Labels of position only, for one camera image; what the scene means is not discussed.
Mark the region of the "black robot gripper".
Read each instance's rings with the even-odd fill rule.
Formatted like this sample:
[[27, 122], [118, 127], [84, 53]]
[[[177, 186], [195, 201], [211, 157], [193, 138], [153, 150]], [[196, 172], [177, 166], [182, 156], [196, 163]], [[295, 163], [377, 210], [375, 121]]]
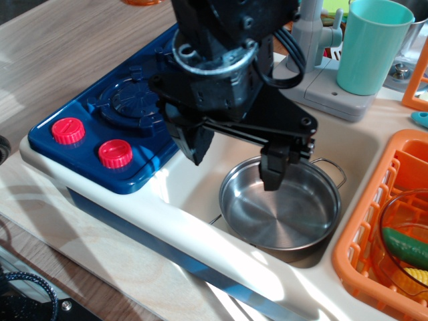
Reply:
[[265, 191], [279, 189], [288, 163], [310, 158], [318, 127], [313, 116], [282, 95], [301, 76], [273, 78], [273, 44], [271, 35], [231, 48], [211, 41], [219, 53], [207, 56], [176, 32], [175, 70], [148, 82], [171, 138], [195, 165], [203, 161], [214, 132], [260, 145]]

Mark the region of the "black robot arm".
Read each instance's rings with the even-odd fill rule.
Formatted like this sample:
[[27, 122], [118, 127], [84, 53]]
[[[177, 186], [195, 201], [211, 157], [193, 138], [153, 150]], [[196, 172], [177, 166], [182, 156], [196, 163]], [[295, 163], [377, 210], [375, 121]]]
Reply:
[[150, 78], [167, 130], [202, 162], [215, 132], [261, 146], [259, 174], [277, 190], [288, 167], [309, 158], [318, 123], [283, 95], [306, 60], [285, 29], [297, 1], [173, 1], [177, 71]]

